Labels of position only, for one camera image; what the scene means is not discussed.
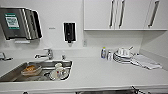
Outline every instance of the stainless steel sink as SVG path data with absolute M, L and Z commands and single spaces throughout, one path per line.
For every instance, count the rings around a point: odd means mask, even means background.
M 72 61 L 29 62 L 19 65 L 15 69 L 0 77 L 0 82 L 51 81 L 52 79 L 50 79 L 49 74 L 55 69 L 55 64 L 57 63 L 61 63 L 62 67 L 67 68 L 70 74 Z M 40 65 L 42 67 L 42 71 L 36 76 L 23 76 L 21 71 L 27 66 L 33 64 Z M 66 80 L 69 77 L 69 74 L 61 80 Z

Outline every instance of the lower cabinet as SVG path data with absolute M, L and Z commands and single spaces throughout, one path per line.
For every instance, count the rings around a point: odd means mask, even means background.
M 140 90 L 146 94 L 168 94 L 168 88 L 165 89 L 143 89 Z
M 29 93 L 29 92 L 0 92 L 0 94 L 76 94 L 75 92 L 67 93 Z

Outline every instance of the cabinet door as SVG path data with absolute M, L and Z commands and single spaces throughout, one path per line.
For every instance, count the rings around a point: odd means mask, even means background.
M 84 0 L 84 30 L 114 29 L 116 7 L 117 0 Z
M 144 29 L 168 29 L 168 0 L 152 0 Z
M 23 92 L 0 92 L 0 94 L 23 94 Z
M 116 30 L 142 30 L 151 0 L 118 0 Z

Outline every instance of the soap dispenser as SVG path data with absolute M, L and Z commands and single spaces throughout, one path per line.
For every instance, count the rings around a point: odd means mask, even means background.
M 64 23 L 64 34 L 65 34 L 65 41 L 68 41 L 68 43 L 76 41 L 75 23 Z

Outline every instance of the cup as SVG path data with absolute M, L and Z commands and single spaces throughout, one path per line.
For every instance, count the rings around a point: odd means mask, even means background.
M 118 55 L 123 55 L 124 54 L 124 48 L 118 48 Z
M 129 57 L 130 56 L 130 50 L 129 49 L 123 49 L 123 56 Z

